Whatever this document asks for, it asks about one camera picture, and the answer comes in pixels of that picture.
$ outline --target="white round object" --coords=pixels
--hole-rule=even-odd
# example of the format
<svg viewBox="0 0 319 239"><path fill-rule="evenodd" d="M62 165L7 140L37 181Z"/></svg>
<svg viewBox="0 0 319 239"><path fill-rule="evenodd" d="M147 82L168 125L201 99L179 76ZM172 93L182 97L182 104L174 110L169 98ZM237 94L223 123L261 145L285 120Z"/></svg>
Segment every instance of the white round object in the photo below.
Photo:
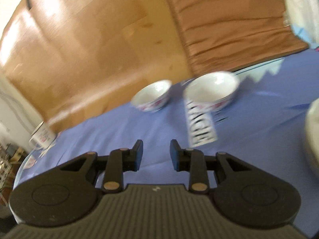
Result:
<svg viewBox="0 0 319 239"><path fill-rule="evenodd" d="M239 84L239 78L232 72L212 72L192 81L184 96L201 108L219 111L232 101Z"/></svg>
<svg viewBox="0 0 319 239"><path fill-rule="evenodd" d="M307 159L319 175L319 99L312 102L305 120Z"/></svg>
<svg viewBox="0 0 319 239"><path fill-rule="evenodd" d="M169 100L170 80L161 80L144 87L131 100L131 104L143 112L155 112Z"/></svg>

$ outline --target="brown fabric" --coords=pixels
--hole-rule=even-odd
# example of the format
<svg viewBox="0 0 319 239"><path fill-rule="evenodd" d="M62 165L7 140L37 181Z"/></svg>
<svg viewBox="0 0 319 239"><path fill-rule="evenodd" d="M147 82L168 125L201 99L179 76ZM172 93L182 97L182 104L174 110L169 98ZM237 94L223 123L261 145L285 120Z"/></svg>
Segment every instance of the brown fabric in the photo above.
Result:
<svg viewBox="0 0 319 239"><path fill-rule="evenodd" d="M191 76L165 0L30 1L4 30L0 66L54 131Z"/></svg>
<svg viewBox="0 0 319 239"><path fill-rule="evenodd" d="M237 70L308 47L284 27L284 0L168 2L195 75Z"/></svg>

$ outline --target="brown backdrop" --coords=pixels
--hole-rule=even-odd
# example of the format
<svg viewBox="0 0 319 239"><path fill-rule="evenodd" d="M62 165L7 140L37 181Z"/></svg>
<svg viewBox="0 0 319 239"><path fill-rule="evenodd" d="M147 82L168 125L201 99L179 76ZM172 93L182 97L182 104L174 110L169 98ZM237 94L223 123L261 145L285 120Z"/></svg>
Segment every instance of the brown backdrop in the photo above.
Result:
<svg viewBox="0 0 319 239"><path fill-rule="evenodd" d="M55 131L191 76L165 0L22 0L0 65Z"/></svg>

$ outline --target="ribbed gray surface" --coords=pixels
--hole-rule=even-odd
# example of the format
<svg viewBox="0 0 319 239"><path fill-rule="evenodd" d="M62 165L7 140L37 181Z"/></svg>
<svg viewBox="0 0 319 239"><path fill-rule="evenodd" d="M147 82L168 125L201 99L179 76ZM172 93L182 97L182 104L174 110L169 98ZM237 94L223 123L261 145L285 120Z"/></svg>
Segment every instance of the ribbed gray surface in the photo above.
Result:
<svg viewBox="0 0 319 239"><path fill-rule="evenodd" d="M222 217L208 197L183 185L129 185L103 197L76 223L57 228L18 225L5 239L305 239L292 226L254 230Z"/></svg>

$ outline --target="bowl rim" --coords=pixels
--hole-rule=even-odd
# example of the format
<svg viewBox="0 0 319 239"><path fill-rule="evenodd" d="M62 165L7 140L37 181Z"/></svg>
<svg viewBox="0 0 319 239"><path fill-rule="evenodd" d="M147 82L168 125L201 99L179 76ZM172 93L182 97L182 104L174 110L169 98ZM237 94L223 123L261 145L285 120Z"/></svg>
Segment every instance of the bowl rim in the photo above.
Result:
<svg viewBox="0 0 319 239"><path fill-rule="evenodd" d="M167 82L167 83L168 83L168 88L167 88L167 90L166 90L161 96L158 96L158 97L157 97L155 100L153 100L153 101L146 102L146 103L143 103L143 104L134 103L134 99L136 99L136 96L138 96L138 94L139 94L141 91L145 90L147 87L149 87L149 86L151 86L151 85L153 85L153 84L155 84L155 83L158 83L158 82ZM136 106L136 107L138 107L138 106L143 106L143 105L146 105L146 104L152 104L153 102L155 102L156 100L158 100L159 98L161 98L163 95L165 95L165 93L167 93L167 92L170 90L171 87L172 87L172 81L171 81L171 80L168 80L168 79L163 79L163 80L159 80L159 81L150 83L149 85L147 85L147 86L145 86L144 88L142 88L141 90L139 90L139 91L132 97L132 99L131 99L131 104L132 104L133 106Z"/></svg>
<svg viewBox="0 0 319 239"><path fill-rule="evenodd" d="M186 95L187 90L190 89L189 85L190 85L193 81L195 81L195 80L197 80L197 79L200 79L200 78L202 78L202 77L204 77L204 76L211 75L211 74L216 74L216 73L227 74L227 75L229 75L229 76L231 76L231 77L234 78L236 84L235 84L234 90L233 90L231 93L229 93L228 95L226 95L226 96L224 96L224 97L222 97L222 98L220 98L220 99L218 99L218 100L214 100L214 101L194 100L193 98L190 98L190 97L188 97L188 96ZM239 79L239 77L238 77L236 74L234 74L233 72L229 72L229 71L209 72L209 73L206 73L206 74L204 74L204 75L202 75L202 76L199 76L199 77L197 77L196 79L194 79L194 80L192 80L191 82L189 82L189 84L188 84L188 85L186 86L186 88L184 89L184 97L187 98L187 99L189 99L189 100L191 100L191 101L197 102L197 103L203 103L203 104L217 103L217 102L220 102L220 101L225 100L227 97L229 97L229 96L231 96L233 93L235 93L235 92L237 91L239 85L240 85L240 79Z"/></svg>

